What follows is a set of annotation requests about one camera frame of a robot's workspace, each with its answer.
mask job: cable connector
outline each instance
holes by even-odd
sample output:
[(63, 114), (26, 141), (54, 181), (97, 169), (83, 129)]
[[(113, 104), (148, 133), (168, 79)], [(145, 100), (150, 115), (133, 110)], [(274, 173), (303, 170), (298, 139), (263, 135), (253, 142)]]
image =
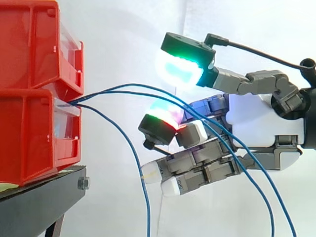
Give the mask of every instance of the cable connector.
[(209, 33), (207, 34), (204, 43), (210, 47), (213, 47), (214, 45), (228, 46), (229, 39)]
[(305, 78), (311, 85), (312, 88), (316, 87), (316, 63), (313, 59), (306, 58), (301, 63), (300, 66), (306, 67), (306, 69), (301, 69), (302, 77)]

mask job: white fingertip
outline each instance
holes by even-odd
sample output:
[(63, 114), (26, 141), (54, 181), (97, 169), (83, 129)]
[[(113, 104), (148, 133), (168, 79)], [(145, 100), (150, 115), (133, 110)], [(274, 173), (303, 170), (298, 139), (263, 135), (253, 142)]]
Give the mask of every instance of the white fingertip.
[(156, 161), (149, 162), (142, 166), (143, 178), (146, 184), (153, 184), (162, 181), (159, 166)]
[(197, 128), (197, 133), (199, 135), (199, 142), (202, 143), (202, 142), (205, 142), (207, 140), (207, 133), (206, 133), (206, 130), (204, 128), (204, 125), (202, 123), (201, 120), (195, 120), (193, 121), (194, 125), (196, 126)]
[(170, 179), (164, 181), (161, 184), (161, 190), (165, 197), (174, 197), (180, 195), (180, 189), (175, 177), (171, 177)]

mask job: black cable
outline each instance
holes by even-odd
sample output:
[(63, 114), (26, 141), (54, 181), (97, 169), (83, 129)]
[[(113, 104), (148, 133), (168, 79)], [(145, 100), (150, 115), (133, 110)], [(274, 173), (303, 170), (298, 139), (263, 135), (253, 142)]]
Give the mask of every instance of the black cable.
[(161, 154), (163, 154), (165, 156), (172, 155), (170, 152), (165, 151), (164, 149), (161, 149), (161, 148), (156, 147), (156, 146), (154, 146), (153, 150), (156, 151), (156, 152), (159, 152), (159, 153), (161, 153)]
[(298, 69), (300, 71), (301, 70), (305, 71), (305, 70), (313, 70), (314, 69), (314, 67), (306, 67), (306, 66), (301, 66), (301, 65), (296, 65), (296, 64), (293, 64), (293, 63), (286, 62), (286, 61), (284, 61), (282, 59), (276, 58), (276, 57), (274, 57), (272, 55), (269, 55), (267, 53), (261, 52), (261, 51), (259, 51), (257, 49), (254, 49), (254, 48), (251, 48), (251, 47), (239, 44), (239, 43), (235, 43), (235, 42), (229, 41), (228, 45), (231, 46), (231, 47), (234, 47), (234, 48), (239, 48), (239, 49), (245, 50), (245, 51), (250, 52), (250, 53), (257, 54), (257, 55), (259, 55), (261, 57), (270, 59), (270, 60), (272, 60), (274, 62), (280, 63), (282, 65), (285, 65), (285, 66), (288, 66), (288, 67), (291, 67), (291, 68), (294, 68), (294, 69)]

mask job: black metal stand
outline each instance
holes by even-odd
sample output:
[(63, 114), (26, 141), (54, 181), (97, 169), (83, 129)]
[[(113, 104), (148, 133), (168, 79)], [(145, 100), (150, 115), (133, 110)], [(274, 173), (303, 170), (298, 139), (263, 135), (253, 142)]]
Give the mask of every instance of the black metal stand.
[(65, 212), (84, 195), (85, 166), (0, 193), (0, 237), (59, 237)]

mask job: robotic hand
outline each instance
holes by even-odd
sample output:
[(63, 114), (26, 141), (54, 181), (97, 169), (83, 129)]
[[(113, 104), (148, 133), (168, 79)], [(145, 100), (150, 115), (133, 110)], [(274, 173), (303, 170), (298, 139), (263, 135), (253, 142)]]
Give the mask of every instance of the robotic hand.
[[(213, 65), (213, 45), (229, 45), (227, 39), (209, 34), (204, 43), (167, 33), (162, 50), (191, 59), (202, 69), (198, 86), (224, 92), (190, 105), (199, 113), (222, 124), (242, 140), (266, 170), (283, 170), (302, 154), (298, 146), (316, 148), (315, 62), (303, 60), (302, 76), (311, 88), (299, 90), (281, 71), (258, 71), (246, 76)], [(166, 156), (142, 167), (146, 183), (161, 182), (165, 196), (178, 196), (205, 184), (242, 173), (227, 148), (200, 120), (181, 114), (179, 127), (145, 115), (139, 130), (145, 134), (144, 146)], [(218, 127), (212, 126), (234, 152), (241, 146)], [(156, 145), (169, 145), (176, 137), (185, 150), (168, 154)], [(247, 169), (259, 169), (248, 154), (238, 156)]]

